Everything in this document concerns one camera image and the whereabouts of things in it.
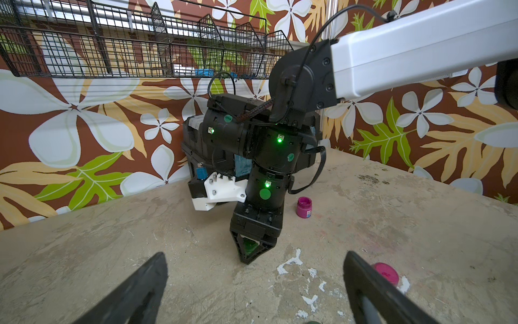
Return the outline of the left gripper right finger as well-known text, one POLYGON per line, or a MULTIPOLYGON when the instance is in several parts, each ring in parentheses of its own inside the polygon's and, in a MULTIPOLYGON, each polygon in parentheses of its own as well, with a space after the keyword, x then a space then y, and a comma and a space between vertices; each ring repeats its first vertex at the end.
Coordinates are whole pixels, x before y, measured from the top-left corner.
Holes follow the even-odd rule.
POLYGON ((354 251, 346 254, 343 279, 356 323, 438 323, 354 251))

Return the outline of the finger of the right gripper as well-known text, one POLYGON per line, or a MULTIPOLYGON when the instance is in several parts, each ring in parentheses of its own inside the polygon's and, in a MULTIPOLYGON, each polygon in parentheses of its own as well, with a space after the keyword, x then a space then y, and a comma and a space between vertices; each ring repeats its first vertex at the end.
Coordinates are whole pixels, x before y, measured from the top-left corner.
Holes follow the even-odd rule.
POLYGON ((231 232, 231 234, 236 244, 240 261, 246 265, 251 264, 256 259, 256 250, 260 248, 260 243, 237 232, 231 232))
POLYGON ((269 240, 268 242, 258 242, 259 247, 254 251, 254 253, 250 256, 246 256, 247 263, 252 263, 257 258, 264 255, 266 252, 272 250, 277 245, 277 238, 269 240))

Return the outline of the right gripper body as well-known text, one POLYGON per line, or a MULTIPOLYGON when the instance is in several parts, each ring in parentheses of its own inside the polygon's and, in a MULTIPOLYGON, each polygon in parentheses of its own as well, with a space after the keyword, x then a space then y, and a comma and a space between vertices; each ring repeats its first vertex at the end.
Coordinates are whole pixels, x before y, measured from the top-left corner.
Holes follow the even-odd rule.
POLYGON ((253 239, 278 238, 283 228, 283 206, 266 211, 238 202, 231 218, 230 230, 253 239))

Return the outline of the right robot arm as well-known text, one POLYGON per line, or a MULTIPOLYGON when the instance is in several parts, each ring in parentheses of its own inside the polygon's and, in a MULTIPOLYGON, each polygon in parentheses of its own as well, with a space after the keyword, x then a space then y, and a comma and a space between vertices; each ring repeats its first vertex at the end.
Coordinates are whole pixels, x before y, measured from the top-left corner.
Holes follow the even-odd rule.
POLYGON ((319 109, 485 63, 508 66, 516 34, 516 1, 452 1, 287 53, 269 75, 270 100, 211 95, 206 113, 188 119, 182 148, 195 208, 235 202, 231 236, 240 261, 252 263, 277 243, 296 173, 326 163, 319 109))

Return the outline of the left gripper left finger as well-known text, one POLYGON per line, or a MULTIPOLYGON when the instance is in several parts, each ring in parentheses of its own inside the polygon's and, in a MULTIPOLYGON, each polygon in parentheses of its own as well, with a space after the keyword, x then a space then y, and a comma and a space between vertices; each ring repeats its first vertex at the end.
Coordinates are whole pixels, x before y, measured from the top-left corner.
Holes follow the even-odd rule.
POLYGON ((75 323, 156 323, 168 279, 163 252, 153 255, 75 323))

